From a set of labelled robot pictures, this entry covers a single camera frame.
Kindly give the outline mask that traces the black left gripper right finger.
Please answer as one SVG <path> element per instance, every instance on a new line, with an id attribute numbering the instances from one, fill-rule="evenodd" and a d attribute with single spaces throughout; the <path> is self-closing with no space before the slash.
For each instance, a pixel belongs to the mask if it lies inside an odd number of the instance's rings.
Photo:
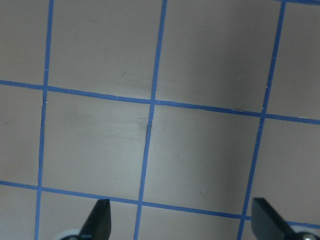
<path id="1" fill-rule="evenodd" d="M 253 198 L 251 229 L 257 240 L 293 240 L 296 232 L 265 198 Z"/>

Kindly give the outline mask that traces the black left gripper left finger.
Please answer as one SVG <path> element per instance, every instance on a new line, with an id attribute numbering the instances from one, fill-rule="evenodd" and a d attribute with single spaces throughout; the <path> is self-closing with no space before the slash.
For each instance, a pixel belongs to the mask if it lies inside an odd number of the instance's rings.
<path id="1" fill-rule="evenodd" d="M 108 240 L 111 235 L 111 206 L 109 199 L 99 199 L 79 234 L 79 240 Z"/>

